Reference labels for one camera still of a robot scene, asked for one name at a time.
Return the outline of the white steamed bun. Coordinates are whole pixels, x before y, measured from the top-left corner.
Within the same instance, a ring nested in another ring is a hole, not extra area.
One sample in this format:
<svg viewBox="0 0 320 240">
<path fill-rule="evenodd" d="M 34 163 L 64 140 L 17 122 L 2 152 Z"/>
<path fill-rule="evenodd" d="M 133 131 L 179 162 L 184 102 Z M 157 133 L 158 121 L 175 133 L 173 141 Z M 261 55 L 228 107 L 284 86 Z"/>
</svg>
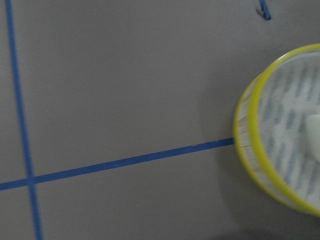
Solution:
<svg viewBox="0 0 320 240">
<path fill-rule="evenodd" d="M 305 121 L 308 147 L 314 159 L 320 162 L 320 115 L 313 114 L 306 118 Z"/>
</svg>

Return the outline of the yellow bamboo steamer basket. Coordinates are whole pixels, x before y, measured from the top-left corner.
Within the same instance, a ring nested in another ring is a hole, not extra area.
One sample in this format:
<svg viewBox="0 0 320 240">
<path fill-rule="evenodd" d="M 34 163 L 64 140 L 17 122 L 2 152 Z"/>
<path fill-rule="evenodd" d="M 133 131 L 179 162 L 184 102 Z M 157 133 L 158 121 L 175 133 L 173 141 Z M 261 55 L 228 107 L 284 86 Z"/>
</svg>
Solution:
<svg viewBox="0 0 320 240">
<path fill-rule="evenodd" d="M 281 204 L 320 215 L 320 163 L 310 149 L 308 116 L 320 114 L 320 46 L 287 52 L 242 94 L 234 115 L 236 152 L 253 181 Z"/>
</svg>

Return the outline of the blue tape line crosswise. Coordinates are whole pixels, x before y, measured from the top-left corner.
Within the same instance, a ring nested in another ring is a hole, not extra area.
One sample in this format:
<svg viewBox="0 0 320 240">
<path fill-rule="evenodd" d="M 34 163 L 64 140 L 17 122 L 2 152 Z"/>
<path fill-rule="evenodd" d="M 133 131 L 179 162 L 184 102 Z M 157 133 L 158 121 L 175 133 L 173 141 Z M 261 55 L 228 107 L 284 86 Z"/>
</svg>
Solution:
<svg viewBox="0 0 320 240">
<path fill-rule="evenodd" d="M 44 238 L 42 223 L 40 218 L 37 188 L 34 177 L 33 160 L 31 156 L 28 129 L 26 125 L 25 109 L 23 101 L 23 92 L 20 81 L 19 61 L 16 48 L 15 28 L 14 28 L 14 16 L 13 7 L 10 0 L 5 2 L 6 22 L 7 22 L 7 33 L 8 43 L 10 52 L 10 62 L 12 69 L 13 85 L 14 85 L 14 96 L 17 109 L 18 124 L 20 130 L 20 138 L 22 144 L 22 155 L 26 172 L 26 186 L 28 188 L 30 210 L 32 214 L 32 222 L 34 227 L 35 238 L 42 240 Z"/>
</svg>

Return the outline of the blue tape line lengthwise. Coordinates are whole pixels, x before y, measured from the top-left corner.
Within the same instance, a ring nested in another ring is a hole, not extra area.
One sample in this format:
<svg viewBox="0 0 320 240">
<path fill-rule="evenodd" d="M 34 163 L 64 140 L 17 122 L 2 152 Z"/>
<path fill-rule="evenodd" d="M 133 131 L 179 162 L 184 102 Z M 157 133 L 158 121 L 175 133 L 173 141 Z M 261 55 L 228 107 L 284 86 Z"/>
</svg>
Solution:
<svg viewBox="0 0 320 240">
<path fill-rule="evenodd" d="M 164 150 L 164 151 L 159 151 L 154 153 L 148 153 L 144 155 L 128 157 L 128 158 L 123 158 L 119 160 L 114 160 L 114 161 L 109 161 L 109 162 L 104 162 L 104 163 L 99 163 L 94 165 L 88 165 L 88 166 L 79 167 L 79 168 L 73 168 L 73 169 L 33 176 L 30 179 L 24 178 L 24 179 L 18 179 L 18 180 L 13 180 L 8 182 L 2 182 L 0 184 L 0 190 L 5 191 L 10 189 L 26 187 L 29 184 L 40 184 L 40 183 L 52 182 L 56 180 L 72 178 L 76 176 L 131 166 L 135 164 L 226 147 L 233 144 L 234 144 L 234 139 L 230 137 L 230 138 L 220 139 L 216 141 L 200 143 L 197 145 L 190 145 L 190 146 L 184 146 L 184 147 L 179 147 L 179 148 L 174 148 L 174 149 L 169 149 L 169 150 Z"/>
</svg>

